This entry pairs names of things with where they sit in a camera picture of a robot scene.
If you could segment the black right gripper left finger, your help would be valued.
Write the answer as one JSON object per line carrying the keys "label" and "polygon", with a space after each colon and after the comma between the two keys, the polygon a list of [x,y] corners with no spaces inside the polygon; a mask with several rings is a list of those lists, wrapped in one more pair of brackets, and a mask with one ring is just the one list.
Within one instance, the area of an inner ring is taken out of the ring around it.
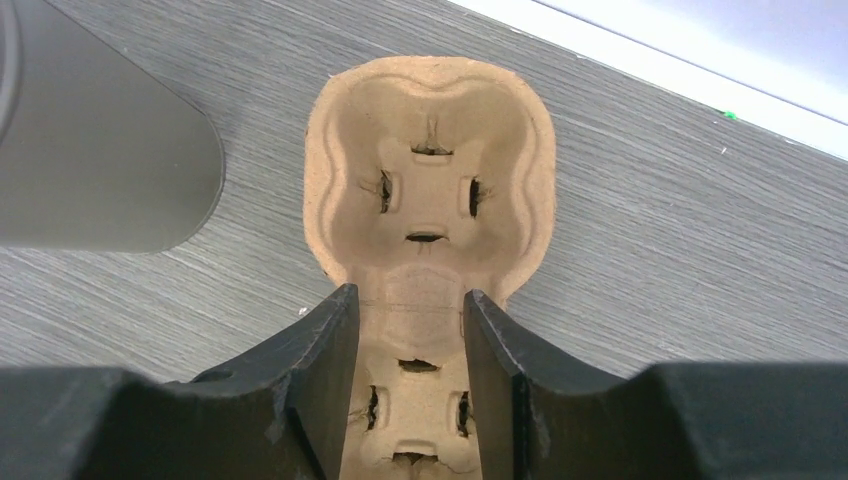
{"label": "black right gripper left finger", "polygon": [[188,382],[114,367],[1,372],[5,479],[336,479],[358,291]]}

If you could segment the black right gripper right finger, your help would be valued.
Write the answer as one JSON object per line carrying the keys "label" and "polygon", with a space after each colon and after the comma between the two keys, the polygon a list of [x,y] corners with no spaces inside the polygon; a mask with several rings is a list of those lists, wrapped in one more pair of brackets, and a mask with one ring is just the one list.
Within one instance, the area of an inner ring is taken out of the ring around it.
{"label": "black right gripper right finger", "polygon": [[486,479],[843,479],[847,367],[666,362],[630,378],[464,299]]}

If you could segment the brown cardboard cup carrier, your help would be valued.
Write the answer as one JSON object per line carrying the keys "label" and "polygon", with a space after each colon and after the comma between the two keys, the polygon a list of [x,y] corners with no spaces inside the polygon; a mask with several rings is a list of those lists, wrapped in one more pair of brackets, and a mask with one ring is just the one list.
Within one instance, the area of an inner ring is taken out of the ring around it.
{"label": "brown cardboard cup carrier", "polygon": [[465,350],[471,290],[497,305],[555,223],[556,139],[516,73],[395,56],[331,77],[305,135],[307,244],[359,291],[343,479],[482,475]]}

